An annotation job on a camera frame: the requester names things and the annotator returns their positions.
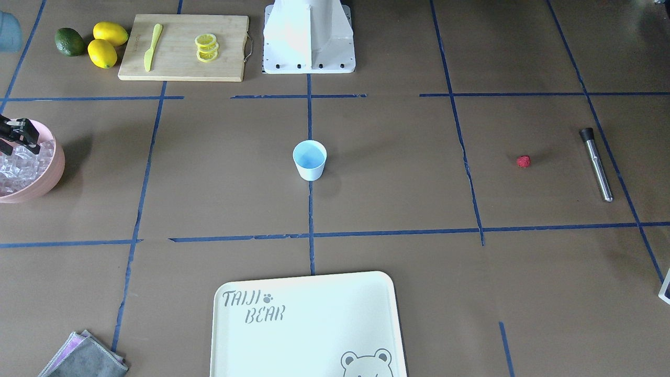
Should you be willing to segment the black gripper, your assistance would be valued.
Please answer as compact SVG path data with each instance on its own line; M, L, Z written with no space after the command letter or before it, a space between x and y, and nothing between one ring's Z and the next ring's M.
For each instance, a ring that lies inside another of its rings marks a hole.
M14 142L20 146L24 146L34 155L38 155L41 150L38 139L40 132L27 118L19 118L12 120L4 115L1 115L1 152L6 156L11 156L14 153L14 146L10 142Z

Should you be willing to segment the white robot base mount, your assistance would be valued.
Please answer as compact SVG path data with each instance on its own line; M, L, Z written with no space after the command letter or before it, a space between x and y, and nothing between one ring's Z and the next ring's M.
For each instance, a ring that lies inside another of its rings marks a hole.
M347 74L355 69L349 6L340 1L275 1L265 8L263 72Z

